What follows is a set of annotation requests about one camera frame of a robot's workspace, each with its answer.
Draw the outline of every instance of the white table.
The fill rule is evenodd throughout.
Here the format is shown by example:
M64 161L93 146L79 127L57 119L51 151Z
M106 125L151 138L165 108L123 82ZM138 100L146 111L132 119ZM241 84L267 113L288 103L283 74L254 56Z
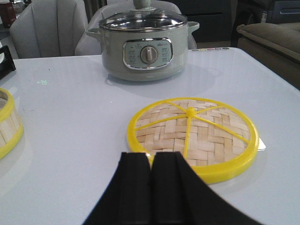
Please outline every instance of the white table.
M300 224L300 92L238 49L188 56L183 74L155 82L113 78L101 56L15 60L0 86L25 131L0 160L0 224L82 224L128 151L131 117L175 97L218 100L256 124L267 149L210 187L266 225Z

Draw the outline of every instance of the bamboo steamer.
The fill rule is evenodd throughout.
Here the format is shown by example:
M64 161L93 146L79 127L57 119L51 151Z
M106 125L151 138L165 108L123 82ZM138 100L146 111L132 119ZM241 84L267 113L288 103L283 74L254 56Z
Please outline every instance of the bamboo steamer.
M241 111L203 98L171 98L140 110L127 128L129 147L146 152L179 151L206 183L244 172L259 143L253 122Z
M13 96L0 88L0 159L6 156L23 135L23 124Z

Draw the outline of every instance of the yellow plastic rim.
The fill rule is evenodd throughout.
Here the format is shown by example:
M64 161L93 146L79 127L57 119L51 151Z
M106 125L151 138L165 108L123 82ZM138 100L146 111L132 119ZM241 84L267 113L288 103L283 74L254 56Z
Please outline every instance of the yellow plastic rim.
M191 166L195 173L201 177L203 181L206 183L216 183L216 182L221 182L224 180L231 179L233 177L236 177L237 175L241 174L245 170L249 168L249 166L253 163L253 160L255 159L257 149L258 149L258 144L259 144L259 135L258 132L253 124L253 122L241 111L233 108L230 105L224 104L222 102L210 100L210 99L204 99L204 98L196 98L196 97L179 97L179 98L171 98L171 99L166 99L162 101L155 102L140 111L138 111L131 121L129 122L128 128L127 128L127 141L130 149L133 152L145 152L150 163L152 164L154 155L150 154L150 152L145 149L137 140L135 131L138 128L135 128L136 122L140 118L141 115L143 115L146 111L149 109L163 104L163 103L169 103L172 101L178 101L178 100L197 100L197 101L207 101L207 102L212 102L217 105L220 105L222 107L226 107L227 109L233 111L236 113L238 116L240 116L243 121L246 123L249 133L250 133L250 139L249 140L244 140L247 143L246 149L237 157L215 165L205 165L205 166ZM190 118L192 118L195 115L195 112L193 112L193 109L187 109L186 110L186 115L187 117L187 136L186 136L186 144L185 144L185 153L183 154L183 157L186 157L186 151L187 151L187 145L188 145L188 134L189 134L189 127L190 127ZM226 130L226 132L229 132L230 134L234 135L234 132L231 132L230 130Z
M7 102L0 110L0 123L5 121L13 112L15 108L14 97L5 89L0 88L0 92L3 92L7 95ZM14 136L0 148L0 159L6 156L20 141L24 132L23 123L19 121L19 128L17 129Z

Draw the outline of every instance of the beige sofa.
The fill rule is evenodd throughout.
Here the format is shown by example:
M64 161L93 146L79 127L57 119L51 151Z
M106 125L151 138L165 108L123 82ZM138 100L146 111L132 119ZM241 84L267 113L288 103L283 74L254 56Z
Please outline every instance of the beige sofa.
M238 48L300 90L300 22L240 25Z

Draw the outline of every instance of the pot handle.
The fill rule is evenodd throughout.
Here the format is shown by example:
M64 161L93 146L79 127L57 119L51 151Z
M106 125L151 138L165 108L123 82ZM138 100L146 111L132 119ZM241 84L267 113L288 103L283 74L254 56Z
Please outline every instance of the pot handle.
M188 26L188 34L191 35L195 30L199 29L199 23L198 22L188 22L187 23Z
M100 32L99 28L92 28L92 29L86 30L85 33L88 36L97 39L98 42L101 41L101 32Z

